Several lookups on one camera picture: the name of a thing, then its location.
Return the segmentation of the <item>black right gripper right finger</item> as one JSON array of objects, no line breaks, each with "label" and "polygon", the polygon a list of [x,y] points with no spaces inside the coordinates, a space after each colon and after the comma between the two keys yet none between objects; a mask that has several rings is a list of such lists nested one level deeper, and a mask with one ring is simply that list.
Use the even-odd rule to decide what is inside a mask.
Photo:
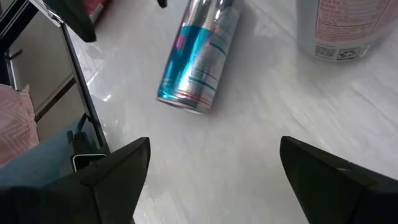
[{"label": "black right gripper right finger", "polygon": [[309,223],[397,223],[397,181],[290,136],[280,159]]}]

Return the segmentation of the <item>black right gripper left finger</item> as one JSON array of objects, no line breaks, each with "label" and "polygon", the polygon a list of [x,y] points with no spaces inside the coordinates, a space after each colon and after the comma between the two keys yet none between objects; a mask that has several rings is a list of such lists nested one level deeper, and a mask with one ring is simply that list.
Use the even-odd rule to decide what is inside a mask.
[{"label": "black right gripper left finger", "polygon": [[141,137],[48,184],[1,188],[1,223],[133,223],[150,163]]}]

